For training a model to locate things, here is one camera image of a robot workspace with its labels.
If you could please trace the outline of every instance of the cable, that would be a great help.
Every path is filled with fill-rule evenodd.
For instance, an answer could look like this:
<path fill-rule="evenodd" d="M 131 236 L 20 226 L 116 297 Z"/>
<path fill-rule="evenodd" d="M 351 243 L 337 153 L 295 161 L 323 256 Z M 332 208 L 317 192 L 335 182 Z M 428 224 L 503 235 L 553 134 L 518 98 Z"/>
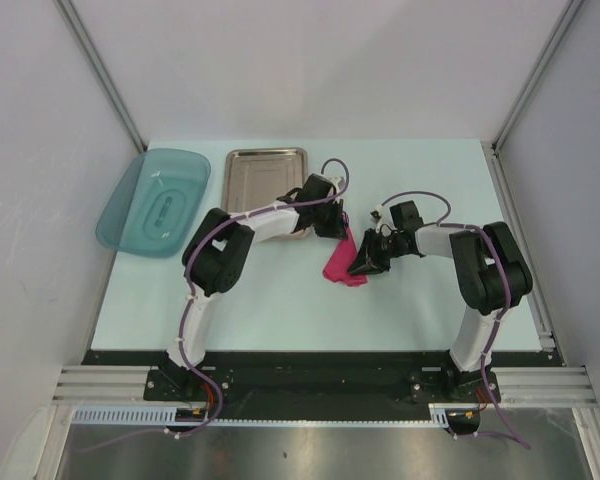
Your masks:
<path fill-rule="evenodd" d="M 196 426 L 191 431 L 188 431 L 188 432 L 185 432 L 185 433 L 177 433 L 177 434 L 174 435 L 174 438 L 178 439 L 178 438 L 190 437 L 191 435 L 199 432 L 200 430 L 203 430 L 211 422 L 213 422 L 216 418 L 218 418 L 218 415 L 220 415 L 220 412 L 222 411 L 222 406 L 223 406 L 222 390 L 220 390 L 220 387 L 218 386 L 218 384 L 216 382 L 214 382 L 211 378 L 209 378 L 204 373 L 202 373 L 200 370 L 198 370 L 195 367 L 195 365 L 193 365 L 191 363 L 191 361 L 189 360 L 189 357 L 187 357 L 187 353 L 185 352 L 184 346 L 183 346 L 184 345 L 184 329 L 185 329 L 185 326 L 186 326 L 186 323 L 187 323 L 187 315 L 189 314 L 189 310 L 191 310 L 191 307 L 193 305 L 193 299 L 194 299 L 194 297 L 196 295 L 196 287 L 193 284 L 193 282 L 191 281 L 191 269 L 193 268 L 193 264 L 195 263 L 196 258 L 198 257 L 198 255 L 200 254 L 200 252 L 202 251 L 202 249 L 205 247 L 205 245 L 207 243 L 209 243 L 210 241 L 212 241 L 213 238 L 220 231 L 222 231 L 223 229 L 225 229 L 226 227 L 228 227 L 232 223 L 239 222 L 241 220 L 246 220 L 247 218 L 254 217 L 256 215 L 263 215 L 265 213 L 273 212 L 273 211 L 276 211 L 276 210 L 289 210 L 289 209 L 298 208 L 298 207 L 310 207 L 310 206 L 313 206 L 313 205 L 320 205 L 322 203 L 331 202 L 331 201 L 335 200 L 336 198 L 342 196 L 347 191 L 347 189 L 349 188 L 349 168 L 339 158 L 330 158 L 329 160 L 327 160 L 326 162 L 324 162 L 322 164 L 322 168 L 320 169 L 320 173 L 321 174 L 324 174 L 325 168 L 330 163 L 338 163 L 344 169 L 345 180 L 344 180 L 344 184 L 342 186 L 342 190 L 340 190 L 339 192 L 334 193 L 333 195 L 330 195 L 328 197 L 321 198 L 321 199 L 318 199 L 318 200 L 311 200 L 311 201 L 308 201 L 308 202 L 295 202 L 295 203 L 289 203 L 289 204 L 284 204 L 284 205 L 276 205 L 276 206 L 268 206 L 268 207 L 259 208 L 259 209 L 253 210 L 251 212 L 245 212 L 243 214 L 231 217 L 228 220 L 225 220 L 224 222 L 222 222 L 221 224 L 219 224 L 213 230 L 211 230 L 200 241 L 200 243 L 196 246 L 196 248 L 193 250 L 191 256 L 189 257 L 189 260 L 187 261 L 187 265 L 185 267 L 184 277 L 185 277 L 185 279 L 187 281 L 187 284 L 189 285 L 189 289 L 191 290 L 191 297 L 189 298 L 189 300 L 187 301 L 187 304 L 184 307 L 184 311 L 182 312 L 182 317 L 180 319 L 180 325 L 178 326 L 178 339 L 179 339 L 178 340 L 178 351 L 180 352 L 180 355 L 182 356 L 182 361 L 185 363 L 185 365 L 187 366 L 187 368 L 189 370 L 191 370 L 199 378 L 201 378 L 204 382 L 206 382 L 209 385 L 211 385 L 211 388 L 213 388 L 213 390 L 215 390 L 216 395 L 218 397 L 218 406 L 213 411 L 213 413 L 211 415 L 209 415 L 207 417 L 207 419 L 205 421 L 203 421 L 200 425 Z M 158 429 L 158 428 L 155 428 L 155 427 L 154 428 L 146 428 L 146 429 L 143 429 L 143 430 L 137 430 L 135 432 L 131 432 L 131 433 L 127 433 L 125 435 L 121 435 L 119 437 L 107 440 L 105 442 L 102 442 L 102 443 L 99 443 L 99 444 L 96 444 L 96 445 L 92 445 L 92 446 L 87 447 L 87 448 L 78 449 L 77 451 L 80 452 L 80 453 L 88 453 L 88 452 L 92 452 L 94 450 L 98 450 L 98 449 L 103 448 L 103 447 L 107 447 L 109 445 L 113 445 L 115 443 L 118 443 L 120 441 L 126 440 L 128 438 L 136 437 L 138 435 L 143 435 L 145 433 L 157 433 L 157 432 L 163 432 L 163 433 L 167 433 L 167 434 L 169 433 L 168 430 L 165 431 L 163 429 Z"/>
<path fill-rule="evenodd" d="M 485 394 L 482 393 L 482 390 L 480 390 L 480 387 L 476 388 L 476 396 L 478 397 L 478 407 L 480 407 L 480 410 L 478 410 L 478 413 L 484 412 L 487 409 L 487 407 L 489 406 L 489 400 L 487 399 Z"/>
<path fill-rule="evenodd" d="M 207 413 L 208 413 L 213 408 L 213 403 L 215 402 L 215 399 L 213 397 L 213 392 L 211 391 L 211 387 L 209 387 L 208 383 L 203 383 L 200 388 L 202 388 L 205 392 L 207 392 Z"/>
<path fill-rule="evenodd" d="M 393 232 L 397 232 L 397 230 L 395 228 L 391 228 L 388 223 L 383 223 L 380 225 L 380 232 L 382 232 L 382 227 L 387 227 L 389 229 L 389 235 L 391 235 Z"/>
<path fill-rule="evenodd" d="M 399 198 L 399 197 L 407 196 L 407 195 L 427 195 L 428 197 L 434 197 L 434 198 L 437 198 L 438 200 L 442 200 L 444 202 L 444 204 L 447 206 L 447 211 L 445 212 L 444 215 L 442 215 L 438 220 L 435 221 L 435 224 L 438 226 L 440 226 L 440 224 L 444 220 L 446 220 L 449 215 L 451 215 L 451 203 L 449 202 L 449 200 L 444 198 L 442 195 L 439 195 L 435 192 L 428 192 L 426 190 L 411 190 L 411 191 L 407 191 L 407 192 L 396 193 L 395 195 L 391 195 L 380 205 L 384 207 L 390 201 L 395 200 L 396 198 Z"/>
<path fill-rule="evenodd" d="M 495 323 L 493 324 L 493 329 L 491 330 L 491 334 L 489 335 L 489 338 L 484 347 L 484 350 L 482 351 L 482 355 L 480 358 L 480 374 L 482 376 L 482 382 L 484 383 L 485 391 L 487 392 L 487 395 L 489 395 L 489 399 L 491 400 L 491 403 L 493 404 L 494 408 L 496 409 L 496 412 L 498 413 L 498 416 L 502 420 L 502 423 L 504 423 L 505 426 L 507 427 L 507 429 L 509 430 L 509 432 L 511 432 L 511 435 L 508 435 L 508 434 L 502 433 L 502 432 L 492 432 L 492 431 L 477 432 L 477 433 L 468 434 L 468 435 L 457 435 L 456 433 L 453 432 L 453 430 L 451 430 L 451 427 L 449 427 L 449 432 L 453 435 L 454 439 L 455 438 L 463 438 L 463 437 L 464 438 L 469 438 L 469 437 L 471 437 L 471 438 L 476 438 L 476 437 L 507 438 L 509 440 L 513 440 L 513 441 L 519 443 L 527 450 L 531 450 L 531 445 L 522 438 L 520 433 L 518 433 L 516 428 L 511 424 L 511 422 L 505 415 L 504 411 L 502 410 L 502 407 L 498 404 L 498 400 L 496 399 L 495 395 L 489 388 L 489 379 L 487 378 L 487 365 L 486 365 L 487 355 L 489 355 L 489 352 L 491 351 L 491 348 L 493 347 L 493 344 L 496 341 L 496 337 L 498 335 L 498 330 L 500 330 L 500 322 L 501 322 L 502 318 L 507 313 L 507 311 L 511 308 L 511 288 L 509 286 L 509 281 L 507 280 L 507 276 L 505 274 L 504 267 L 502 265 L 502 261 L 500 260 L 500 257 L 498 256 L 498 252 L 496 251 L 495 247 L 493 246 L 493 242 L 491 241 L 489 236 L 485 233 L 485 231 L 482 228 L 478 227 L 477 225 L 464 225 L 464 224 L 460 224 L 460 223 L 445 223 L 445 224 L 440 224 L 440 226 L 451 227 L 451 228 L 463 228 L 466 230 L 473 230 L 473 231 L 477 232 L 482 237 L 482 240 L 484 240 L 484 243 L 487 245 L 487 248 L 489 249 L 489 252 L 491 253 L 491 257 L 493 258 L 493 261 L 495 262 L 496 269 L 498 270 L 498 273 L 500 274 L 500 279 L 502 280 L 502 283 L 504 284 L 504 293 L 505 293 L 504 307 L 496 315 Z"/>

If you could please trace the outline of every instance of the stainless steel tray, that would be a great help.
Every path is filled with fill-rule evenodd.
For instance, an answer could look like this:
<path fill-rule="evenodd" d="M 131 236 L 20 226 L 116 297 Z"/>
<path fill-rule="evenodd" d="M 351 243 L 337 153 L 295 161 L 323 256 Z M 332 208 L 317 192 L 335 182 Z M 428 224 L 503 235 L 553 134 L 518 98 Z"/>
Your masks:
<path fill-rule="evenodd" d="M 308 175 L 307 152 L 302 148 L 234 150 L 227 155 L 222 208 L 244 212 L 264 207 L 295 187 Z M 307 230 L 284 238 L 302 238 Z"/>

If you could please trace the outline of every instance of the translucent plastic lid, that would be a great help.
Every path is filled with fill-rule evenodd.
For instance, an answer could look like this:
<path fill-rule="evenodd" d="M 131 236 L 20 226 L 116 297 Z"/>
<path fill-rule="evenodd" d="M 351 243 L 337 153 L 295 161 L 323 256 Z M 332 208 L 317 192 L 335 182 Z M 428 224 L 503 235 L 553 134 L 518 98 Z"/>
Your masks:
<path fill-rule="evenodd" d="M 169 257 L 186 240 L 207 187 L 211 165 L 198 153 L 157 148 L 138 155 L 96 226 L 107 248 Z"/>

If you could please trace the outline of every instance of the white wall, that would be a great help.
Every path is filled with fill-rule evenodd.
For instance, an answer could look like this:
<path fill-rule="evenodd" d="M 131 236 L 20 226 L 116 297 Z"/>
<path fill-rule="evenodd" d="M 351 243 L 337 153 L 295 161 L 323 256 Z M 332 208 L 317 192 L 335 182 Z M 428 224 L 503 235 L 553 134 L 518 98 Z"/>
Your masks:
<path fill-rule="evenodd" d="M 53 2 L 0 2 L 0 461 L 80 354 L 111 258 L 95 223 L 133 155 Z"/>
<path fill-rule="evenodd" d="M 600 0 L 585 4 L 503 159 L 558 340 L 600 402 Z"/>
<path fill-rule="evenodd" d="M 566 0 L 76 0 L 151 140 L 492 140 Z"/>

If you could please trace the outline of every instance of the pink towel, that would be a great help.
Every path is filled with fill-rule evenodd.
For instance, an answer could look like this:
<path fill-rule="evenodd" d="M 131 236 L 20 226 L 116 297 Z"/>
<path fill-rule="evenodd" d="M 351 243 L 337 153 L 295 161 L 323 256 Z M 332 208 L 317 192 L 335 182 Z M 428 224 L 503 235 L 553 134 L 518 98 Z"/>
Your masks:
<path fill-rule="evenodd" d="M 342 282 L 348 287 L 358 287 L 367 283 L 366 275 L 351 276 L 347 273 L 347 268 L 356 258 L 357 253 L 358 249 L 353 239 L 353 233 L 347 226 L 347 238 L 340 240 L 329 262 L 327 262 L 327 266 L 324 267 L 322 271 L 324 278 L 334 283 Z"/>

